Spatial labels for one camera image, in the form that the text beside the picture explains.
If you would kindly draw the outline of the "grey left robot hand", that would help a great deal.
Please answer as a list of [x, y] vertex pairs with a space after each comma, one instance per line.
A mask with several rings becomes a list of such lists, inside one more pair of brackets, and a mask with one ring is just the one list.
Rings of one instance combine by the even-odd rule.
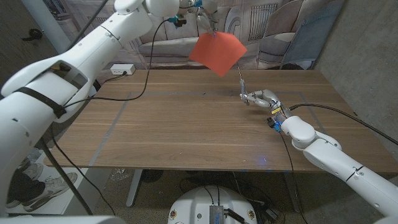
[[210, 0], [181, 0], [177, 15], [183, 17], [186, 14], [195, 14], [198, 25], [207, 33], [216, 35], [221, 18], [216, 2]]

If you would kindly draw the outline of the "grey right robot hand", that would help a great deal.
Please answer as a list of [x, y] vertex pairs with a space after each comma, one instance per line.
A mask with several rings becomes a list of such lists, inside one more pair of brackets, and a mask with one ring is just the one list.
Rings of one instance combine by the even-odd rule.
[[270, 90], [259, 90], [251, 93], [242, 91], [240, 97], [247, 105], [254, 103], [262, 108], [268, 109], [273, 115], [273, 118], [281, 123], [293, 116], [291, 111], [282, 104], [277, 95]]

